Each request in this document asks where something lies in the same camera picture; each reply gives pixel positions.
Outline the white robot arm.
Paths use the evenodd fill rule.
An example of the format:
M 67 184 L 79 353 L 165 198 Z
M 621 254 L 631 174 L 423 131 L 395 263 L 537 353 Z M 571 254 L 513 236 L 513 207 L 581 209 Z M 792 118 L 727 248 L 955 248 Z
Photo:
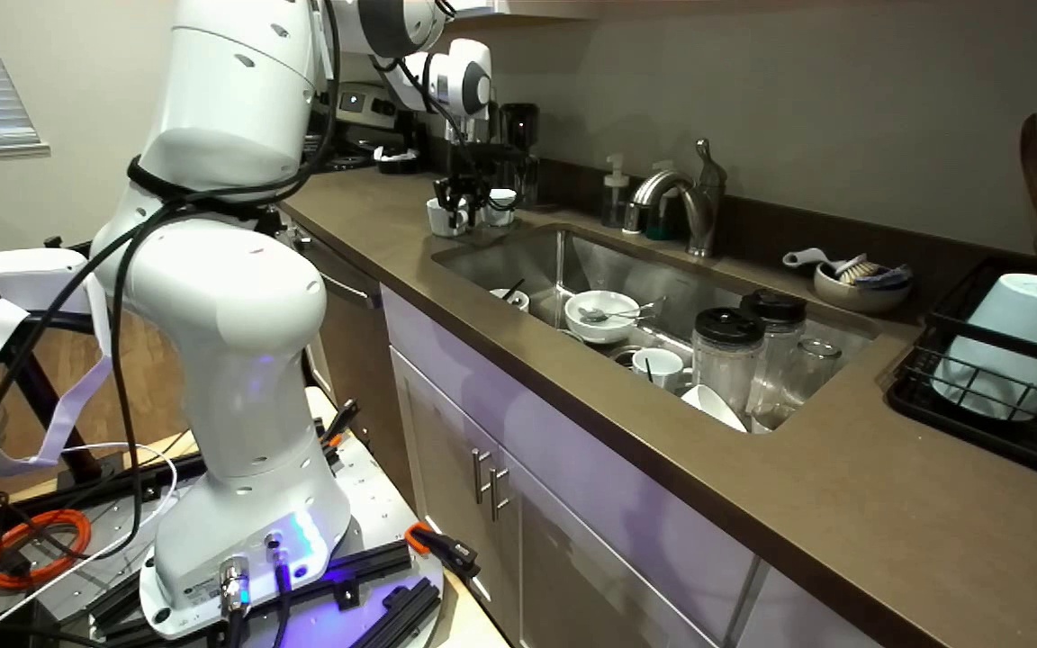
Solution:
M 300 184 L 330 52 L 389 62 L 419 111 L 489 102 L 489 52 L 446 39 L 438 0 L 180 0 L 157 118 L 93 237 L 113 298 L 174 342 L 204 460 L 141 566 L 165 640 L 321 581 L 348 528 L 302 383 L 323 280 L 252 226 Z

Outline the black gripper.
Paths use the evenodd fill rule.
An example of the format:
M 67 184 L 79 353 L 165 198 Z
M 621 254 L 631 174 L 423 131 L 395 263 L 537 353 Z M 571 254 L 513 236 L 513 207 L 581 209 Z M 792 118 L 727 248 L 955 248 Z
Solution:
M 501 184 L 507 161 L 504 144 L 451 144 L 443 159 L 438 195 L 463 198 L 485 195 Z

